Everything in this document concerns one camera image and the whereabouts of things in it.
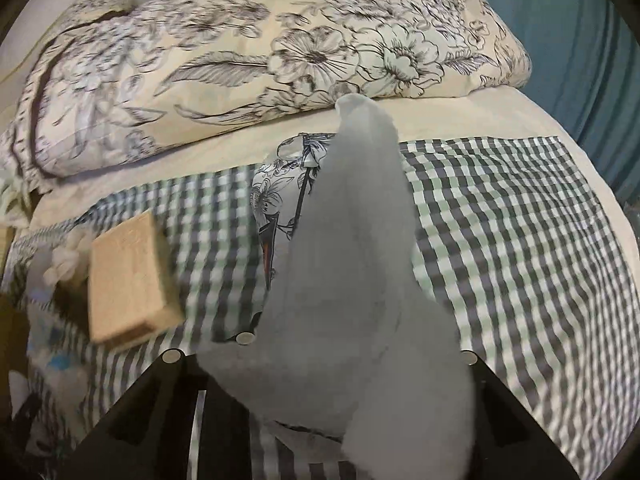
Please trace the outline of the blue tissue pack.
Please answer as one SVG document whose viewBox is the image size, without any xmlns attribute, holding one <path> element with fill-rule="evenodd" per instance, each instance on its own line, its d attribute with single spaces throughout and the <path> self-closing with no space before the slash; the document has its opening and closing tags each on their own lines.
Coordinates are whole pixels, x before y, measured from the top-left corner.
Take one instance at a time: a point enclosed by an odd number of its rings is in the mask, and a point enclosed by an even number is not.
<svg viewBox="0 0 640 480">
<path fill-rule="evenodd" d="M 80 359 L 63 348 L 64 326 L 38 304 L 27 307 L 29 335 L 27 356 L 41 375 L 56 402 L 66 410 L 78 411 L 89 389 L 88 374 Z"/>
</svg>

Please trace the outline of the tan brown carton box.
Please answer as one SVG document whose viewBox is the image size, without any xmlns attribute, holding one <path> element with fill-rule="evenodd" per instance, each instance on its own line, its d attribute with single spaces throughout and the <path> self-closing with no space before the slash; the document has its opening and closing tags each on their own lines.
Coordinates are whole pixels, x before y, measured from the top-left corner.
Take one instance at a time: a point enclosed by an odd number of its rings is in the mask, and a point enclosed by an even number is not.
<svg viewBox="0 0 640 480">
<path fill-rule="evenodd" d="M 184 322 L 168 243 L 151 211 L 92 242 L 88 320 L 90 340 L 115 352 Z"/>
</svg>

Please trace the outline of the grey white cloth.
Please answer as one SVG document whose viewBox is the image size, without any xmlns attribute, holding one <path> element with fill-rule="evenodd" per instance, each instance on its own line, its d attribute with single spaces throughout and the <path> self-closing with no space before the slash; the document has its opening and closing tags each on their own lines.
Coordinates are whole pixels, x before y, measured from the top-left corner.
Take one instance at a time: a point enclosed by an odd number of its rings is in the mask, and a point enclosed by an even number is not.
<svg viewBox="0 0 640 480">
<path fill-rule="evenodd" d="M 310 462 L 375 479 L 461 479 L 474 391 L 454 318 L 413 273 L 416 215 L 392 118 L 359 94 L 268 292 L 256 339 L 198 364 Z"/>
</svg>

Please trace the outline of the clear plastic bag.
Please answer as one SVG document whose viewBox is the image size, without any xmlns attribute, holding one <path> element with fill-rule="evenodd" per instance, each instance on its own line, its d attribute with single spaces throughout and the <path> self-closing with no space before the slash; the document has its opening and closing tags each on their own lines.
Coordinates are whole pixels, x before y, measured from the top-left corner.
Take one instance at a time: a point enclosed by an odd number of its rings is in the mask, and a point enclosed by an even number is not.
<svg viewBox="0 0 640 480">
<path fill-rule="evenodd" d="M 90 226 L 74 226 L 52 247 L 40 247 L 30 262 L 24 307 L 53 304 L 64 314 L 86 312 L 91 246 L 96 233 Z"/>
</svg>

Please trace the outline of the floral print fabric piece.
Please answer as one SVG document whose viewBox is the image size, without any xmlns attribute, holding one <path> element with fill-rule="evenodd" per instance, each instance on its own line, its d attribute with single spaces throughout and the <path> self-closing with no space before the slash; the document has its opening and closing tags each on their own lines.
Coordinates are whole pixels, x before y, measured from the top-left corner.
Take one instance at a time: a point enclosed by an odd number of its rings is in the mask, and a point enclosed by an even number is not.
<svg viewBox="0 0 640 480">
<path fill-rule="evenodd" d="M 261 164 L 216 172 L 206 194 L 213 224 L 209 269 L 201 275 L 204 341 L 239 342 L 255 335 L 332 138 L 299 133 Z"/>
</svg>

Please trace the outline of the checkered bed sheet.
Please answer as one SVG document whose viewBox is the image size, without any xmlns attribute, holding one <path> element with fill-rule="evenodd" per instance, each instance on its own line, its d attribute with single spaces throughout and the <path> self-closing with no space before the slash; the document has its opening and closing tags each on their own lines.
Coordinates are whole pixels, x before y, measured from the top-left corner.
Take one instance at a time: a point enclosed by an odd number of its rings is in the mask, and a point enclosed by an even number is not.
<svg viewBox="0 0 640 480">
<path fill-rule="evenodd" d="M 413 270 L 450 309 L 474 351 L 533 415 L 582 479 L 604 474 L 639 419 L 637 246 L 611 219 L 557 138 L 462 139 L 401 144 L 420 219 Z M 186 322 L 113 353 L 63 324 L 89 389 L 80 414 L 94 426 L 165 349 L 206 342 L 201 275 L 213 221 L 216 172 L 128 188 L 84 214 L 17 240 L 3 290 L 24 306 L 40 247 L 73 226 L 105 232 L 143 211 L 164 229 Z"/>
</svg>

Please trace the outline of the mint green towel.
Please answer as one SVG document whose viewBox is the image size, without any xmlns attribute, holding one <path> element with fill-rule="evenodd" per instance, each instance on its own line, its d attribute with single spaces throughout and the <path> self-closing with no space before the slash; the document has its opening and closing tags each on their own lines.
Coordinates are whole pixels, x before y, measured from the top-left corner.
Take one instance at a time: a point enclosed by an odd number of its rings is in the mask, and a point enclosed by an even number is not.
<svg viewBox="0 0 640 480">
<path fill-rule="evenodd" d="M 2 228 L 27 229 L 32 218 L 32 207 L 26 183 L 17 174 L 2 169 L 0 188 Z"/>
</svg>

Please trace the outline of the floral quilt pillow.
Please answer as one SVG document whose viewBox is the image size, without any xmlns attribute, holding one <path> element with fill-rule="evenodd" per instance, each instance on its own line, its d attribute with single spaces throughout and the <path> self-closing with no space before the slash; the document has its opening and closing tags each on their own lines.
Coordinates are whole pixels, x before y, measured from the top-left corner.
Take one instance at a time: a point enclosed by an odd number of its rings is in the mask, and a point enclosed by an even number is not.
<svg viewBox="0 0 640 480">
<path fill-rule="evenodd" d="M 1 135 L 31 191 L 286 115 L 521 87 L 532 62 L 486 0 L 75 0 Z"/>
</svg>

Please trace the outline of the teal curtain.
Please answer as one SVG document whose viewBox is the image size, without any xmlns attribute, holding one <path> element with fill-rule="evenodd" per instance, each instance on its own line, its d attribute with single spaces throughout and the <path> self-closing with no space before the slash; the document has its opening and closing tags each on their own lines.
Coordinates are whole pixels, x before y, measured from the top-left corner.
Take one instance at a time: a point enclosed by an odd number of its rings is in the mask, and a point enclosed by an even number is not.
<svg viewBox="0 0 640 480">
<path fill-rule="evenodd" d="M 639 45 L 611 0 L 488 0 L 533 61 L 524 92 L 622 203 L 639 197 Z"/>
</svg>

